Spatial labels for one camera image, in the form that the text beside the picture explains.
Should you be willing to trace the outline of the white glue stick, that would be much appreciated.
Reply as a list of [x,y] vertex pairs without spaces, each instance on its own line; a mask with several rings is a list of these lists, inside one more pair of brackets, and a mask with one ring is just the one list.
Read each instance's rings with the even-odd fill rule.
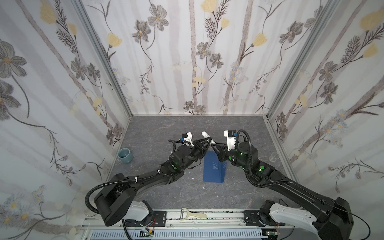
[[[202,132],[202,136],[204,138],[211,138],[211,136],[207,132],[205,132],[205,131]],[[211,139],[211,144],[215,144],[215,143],[216,142],[213,139]]]

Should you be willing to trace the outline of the dark blue envelope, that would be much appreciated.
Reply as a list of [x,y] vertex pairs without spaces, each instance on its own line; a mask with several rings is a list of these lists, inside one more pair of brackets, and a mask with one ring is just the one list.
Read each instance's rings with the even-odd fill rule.
[[223,183],[226,175],[227,162],[220,162],[214,151],[208,151],[204,157],[203,181]]

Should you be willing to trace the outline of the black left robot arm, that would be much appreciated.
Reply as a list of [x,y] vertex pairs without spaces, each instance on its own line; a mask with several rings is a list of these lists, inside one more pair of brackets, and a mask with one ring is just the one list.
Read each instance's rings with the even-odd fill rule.
[[186,169],[202,160],[212,142],[211,137],[193,143],[170,140],[173,152],[158,169],[138,176],[115,175],[111,181],[93,187],[86,194],[87,208],[101,216],[109,227],[124,218],[136,195],[151,188],[169,185],[179,180]]

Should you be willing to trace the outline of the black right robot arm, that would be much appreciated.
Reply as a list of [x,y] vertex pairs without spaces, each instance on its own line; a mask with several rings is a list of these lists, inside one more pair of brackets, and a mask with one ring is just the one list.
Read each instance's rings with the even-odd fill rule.
[[248,182],[257,188],[273,190],[300,206],[289,208],[265,201],[259,208],[255,224],[266,227],[288,224],[317,234],[322,240],[347,240],[354,225],[349,203],[320,195],[289,179],[273,166],[259,160],[258,150],[248,141],[228,149],[226,144],[211,145],[218,159],[230,161],[244,170]]

